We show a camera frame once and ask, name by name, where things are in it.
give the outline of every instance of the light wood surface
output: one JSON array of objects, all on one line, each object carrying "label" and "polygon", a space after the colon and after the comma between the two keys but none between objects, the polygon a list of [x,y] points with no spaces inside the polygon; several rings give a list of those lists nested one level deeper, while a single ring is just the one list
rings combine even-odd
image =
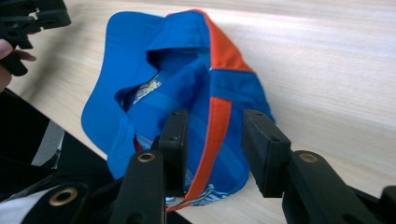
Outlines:
[{"label": "light wood surface", "polygon": [[[144,2],[65,0],[72,25],[31,36],[38,60],[9,87],[105,158],[80,116],[101,70],[108,19],[200,7],[259,75],[293,150],[319,153],[348,185],[376,197],[396,184],[396,2]],[[193,223],[286,223],[281,200],[263,199],[252,178],[228,199],[180,214]]]}]

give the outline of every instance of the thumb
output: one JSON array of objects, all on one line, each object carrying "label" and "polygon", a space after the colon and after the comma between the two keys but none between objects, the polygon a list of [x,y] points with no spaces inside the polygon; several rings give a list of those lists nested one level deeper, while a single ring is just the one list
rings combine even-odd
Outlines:
[{"label": "thumb", "polygon": [[7,57],[14,48],[4,39],[0,39],[0,60]]}]

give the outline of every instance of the orange trim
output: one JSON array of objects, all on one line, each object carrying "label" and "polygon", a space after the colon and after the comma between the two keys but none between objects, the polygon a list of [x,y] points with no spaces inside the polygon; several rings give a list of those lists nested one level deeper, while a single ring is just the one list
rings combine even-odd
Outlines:
[{"label": "orange trim", "polygon": [[[218,97],[210,98],[209,121],[207,124],[205,148],[202,154],[200,164],[191,186],[184,201],[190,201],[198,198],[204,191],[210,174],[212,173],[213,164],[218,156],[219,149],[224,141],[225,135],[230,123],[232,102]],[[174,208],[168,208],[168,211],[181,209],[189,204],[181,204]]]},{"label": "orange trim", "polygon": [[201,10],[210,33],[210,55],[212,69],[231,69],[253,72],[242,59],[242,54],[220,28]]}]

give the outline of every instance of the finger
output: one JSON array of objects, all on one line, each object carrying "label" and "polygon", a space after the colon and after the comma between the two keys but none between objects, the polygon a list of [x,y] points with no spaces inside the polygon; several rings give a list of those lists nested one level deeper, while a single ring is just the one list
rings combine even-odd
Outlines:
[{"label": "finger", "polygon": [[0,65],[0,92],[2,92],[6,86],[11,82],[12,75],[8,70]]},{"label": "finger", "polygon": [[33,56],[32,54],[26,52],[26,51],[22,51],[22,50],[15,50],[15,53],[18,54],[18,56],[20,57],[20,59],[29,61],[29,62],[34,62],[35,60],[37,60],[37,57]]},{"label": "finger", "polygon": [[0,60],[6,58],[12,50],[14,49],[6,40],[0,39]]}]

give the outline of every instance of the blue fabric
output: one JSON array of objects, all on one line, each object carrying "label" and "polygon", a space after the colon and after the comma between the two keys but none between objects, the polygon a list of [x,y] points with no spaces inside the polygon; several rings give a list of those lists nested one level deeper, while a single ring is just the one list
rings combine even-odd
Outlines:
[{"label": "blue fabric", "polygon": [[[206,194],[224,198],[245,185],[249,169],[241,150],[243,109],[273,117],[256,75],[211,70],[209,52],[209,30],[199,12],[166,18],[121,12],[110,19],[102,71],[81,122],[107,154],[115,178],[124,175],[135,153],[134,138],[149,146],[161,135],[168,115],[183,107],[190,111],[188,174],[195,174],[205,145],[209,98],[217,96],[231,100],[233,109]],[[158,81],[159,87],[136,101],[139,87],[150,81]],[[208,197],[201,200],[212,202]]]}]

